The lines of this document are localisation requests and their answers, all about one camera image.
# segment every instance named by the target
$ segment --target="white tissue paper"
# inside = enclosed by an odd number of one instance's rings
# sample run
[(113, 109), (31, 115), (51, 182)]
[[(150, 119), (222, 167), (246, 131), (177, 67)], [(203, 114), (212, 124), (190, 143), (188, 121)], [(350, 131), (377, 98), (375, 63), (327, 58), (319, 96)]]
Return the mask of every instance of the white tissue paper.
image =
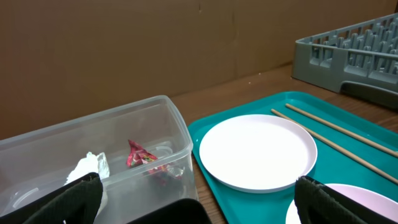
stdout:
[[(80, 159), (76, 168), (70, 172), (67, 182), (64, 185), (73, 182), (74, 180), (83, 177), (90, 172), (96, 172), (99, 175), (99, 178), (102, 180), (104, 178), (109, 177), (109, 165), (106, 162), (105, 153), (101, 152), (98, 156), (95, 156), (91, 152), (87, 153), (85, 158)], [(108, 195), (104, 189), (102, 193), (101, 205), (99, 206), (97, 215), (100, 214), (102, 209), (104, 209), (105, 205), (108, 202)]]

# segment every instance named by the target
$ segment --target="teal tray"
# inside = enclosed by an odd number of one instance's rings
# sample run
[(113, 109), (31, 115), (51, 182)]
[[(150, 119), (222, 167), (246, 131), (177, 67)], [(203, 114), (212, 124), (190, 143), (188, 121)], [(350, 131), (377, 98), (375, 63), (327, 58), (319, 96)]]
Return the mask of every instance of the teal tray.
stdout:
[[(301, 92), (279, 93), (199, 119), (188, 127), (193, 139), (193, 155), (228, 223), (285, 223), (287, 209), (294, 197), (293, 187), (271, 194), (249, 194), (233, 190), (218, 182), (206, 171), (199, 156), (201, 140), (214, 125), (235, 116), (244, 114), (272, 114), (271, 109), (274, 108), (353, 152), (395, 178), (398, 178), (397, 158), (298, 114), (286, 108), (284, 106), (286, 103), (290, 103), (338, 126), (365, 136), (394, 151), (398, 151), (398, 134), (370, 123), (314, 96)], [(309, 176), (324, 184), (341, 183), (363, 187), (398, 201), (398, 186), (321, 141), (316, 139), (315, 142), (318, 147), (318, 159), (315, 168)], [(255, 156), (250, 155), (250, 152), (245, 152), (245, 154), (248, 157)]]

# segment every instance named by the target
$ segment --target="chopsticks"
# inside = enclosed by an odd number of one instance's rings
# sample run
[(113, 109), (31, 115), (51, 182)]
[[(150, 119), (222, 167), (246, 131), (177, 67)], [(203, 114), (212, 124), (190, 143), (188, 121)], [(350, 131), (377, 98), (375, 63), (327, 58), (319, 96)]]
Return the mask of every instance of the chopsticks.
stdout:
[(355, 138), (355, 139), (357, 139), (357, 140), (359, 140), (359, 141), (361, 141), (363, 143), (366, 143), (366, 144), (368, 144), (368, 145), (370, 145), (372, 147), (375, 147), (376, 149), (378, 149), (380, 151), (383, 151), (385, 153), (388, 153), (388, 154), (398, 158), (398, 152), (394, 152), (393, 150), (391, 150), (391, 149), (389, 149), (387, 147), (384, 147), (384, 146), (382, 146), (382, 145), (380, 145), (380, 144), (378, 144), (378, 143), (376, 143), (374, 141), (371, 141), (371, 140), (369, 140), (367, 138), (364, 138), (364, 137), (362, 137), (362, 136), (360, 136), (358, 134), (355, 134), (354, 132), (348, 131), (347, 129), (342, 128), (340, 126), (337, 126), (337, 125), (335, 125), (335, 124), (333, 124), (333, 123), (331, 123), (329, 121), (325, 121), (324, 119), (322, 119), (322, 118), (320, 118), (318, 116), (310, 114), (310, 113), (308, 113), (308, 112), (306, 112), (304, 110), (301, 110), (300, 108), (297, 108), (297, 107), (295, 107), (293, 105), (290, 105), (288, 103), (286, 103), (286, 107), (289, 108), (289, 109), (292, 109), (292, 110), (294, 110), (294, 111), (296, 111), (296, 112), (298, 112), (298, 113), (300, 113), (300, 114), (302, 114), (304, 116), (307, 116), (307, 117), (309, 117), (311, 119), (314, 119), (315, 121), (318, 121), (319, 123), (322, 123), (322, 124), (324, 124), (324, 125), (326, 125), (326, 126), (328, 126), (330, 128), (333, 128), (333, 129), (335, 129), (335, 130), (337, 130), (337, 131), (339, 131), (341, 133), (344, 133), (344, 134), (346, 134), (348, 136), (351, 136), (352, 138)]
[(356, 161), (357, 163), (367, 167), (368, 169), (370, 169), (371, 171), (379, 174), (380, 176), (386, 178), (387, 180), (390, 180), (391, 182), (395, 183), (398, 185), (398, 180), (395, 179), (393, 176), (389, 175), (388, 173), (380, 170), (379, 168), (375, 167), (374, 165), (370, 164), (369, 162), (365, 161), (364, 159), (358, 157), (357, 155), (353, 154), (352, 152), (348, 151), (347, 149), (337, 145), (336, 143), (332, 142), (331, 140), (321, 136), (320, 134), (316, 133), (315, 131), (312, 131), (311, 129), (308, 129), (307, 127), (305, 127), (304, 125), (294, 121), (293, 119), (289, 118), (288, 116), (282, 114), (281, 112), (278, 112), (275, 109), (271, 109), (271, 112), (273, 112), (274, 114), (276, 114), (277, 116), (280, 116), (281, 118), (285, 118), (289, 121), (293, 121), (294, 123), (300, 125), (301, 127), (303, 127), (306, 131), (308, 131), (313, 137), (319, 139), (320, 141), (324, 142), (325, 144), (329, 145), (330, 147), (332, 147), (333, 149), (336, 149), (337, 151), (339, 151), (340, 153), (346, 155), (347, 157), (349, 157), (350, 159)]

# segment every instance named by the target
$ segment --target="wooden table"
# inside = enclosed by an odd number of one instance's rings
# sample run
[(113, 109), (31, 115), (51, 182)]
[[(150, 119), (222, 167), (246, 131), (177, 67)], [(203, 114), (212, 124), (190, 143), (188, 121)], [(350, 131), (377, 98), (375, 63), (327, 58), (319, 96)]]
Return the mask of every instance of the wooden table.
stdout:
[[(303, 91), (343, 108), (368, 121), (398, 133), (398, 113), (380, 106), (339, 95), (290, 77), (288, 65), (269, 72), (240, 78), (228, 83), (172, 98), (187, 125), (211, 114), (230, 109), (282, 91)], [(226, 223), (218, 204), (193, 158), (199, 200), (214, 224)]]

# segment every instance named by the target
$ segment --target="pink plate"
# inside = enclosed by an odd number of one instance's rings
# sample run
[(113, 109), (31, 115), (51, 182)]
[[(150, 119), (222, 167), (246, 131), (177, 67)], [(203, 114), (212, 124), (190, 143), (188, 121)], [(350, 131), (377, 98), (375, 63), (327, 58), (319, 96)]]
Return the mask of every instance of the pink plate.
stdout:
[[(398, 203), (373, 191), (346, 184), (327, 184), (331, 189), (353, 199), (361, 205), (398, 222)], [(290, 204), (286, 214), (286, 224), (299, 224), (300, 218), (297, 208), (293, 202)]]

